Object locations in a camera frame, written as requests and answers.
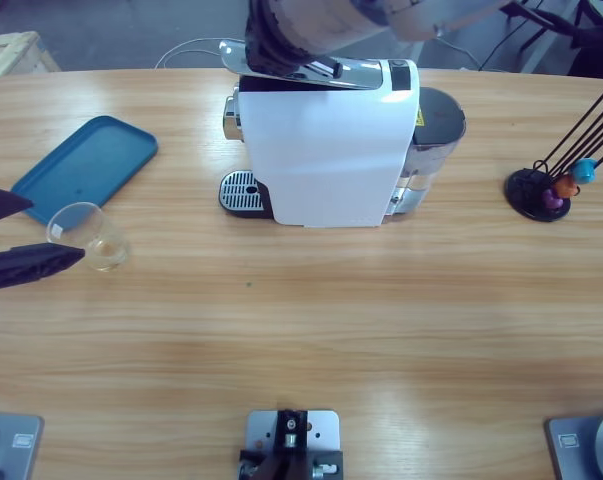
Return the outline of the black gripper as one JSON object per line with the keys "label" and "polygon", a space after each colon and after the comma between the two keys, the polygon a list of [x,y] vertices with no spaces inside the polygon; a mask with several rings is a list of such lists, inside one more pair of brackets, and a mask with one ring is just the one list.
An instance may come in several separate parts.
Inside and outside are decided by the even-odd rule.
{"label": "black gripper", "polygon": [[[245,28],[245,51],[251,70],[272,76],[295,73],[311,62],[311,56],[293,45],[281,32],[268,1],[251,0]],[[332,64],[332,77],[340,78],[343,66]]]}

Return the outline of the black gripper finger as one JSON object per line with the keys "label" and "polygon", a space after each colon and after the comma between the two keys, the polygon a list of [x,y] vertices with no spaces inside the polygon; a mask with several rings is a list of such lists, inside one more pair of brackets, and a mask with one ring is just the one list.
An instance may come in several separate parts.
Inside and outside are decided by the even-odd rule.
{"label": "black gripper finger", "polygon": [[85,250],[53,243],[13,247],[0,252],[0,289],[31,283],[64,271],[85,256]]}
{"label": "black gripper finger", "polygon": [[15,213],[28,210],[33,206],[34,204],[31,200],[14,192],[0,189],[0,220]]}

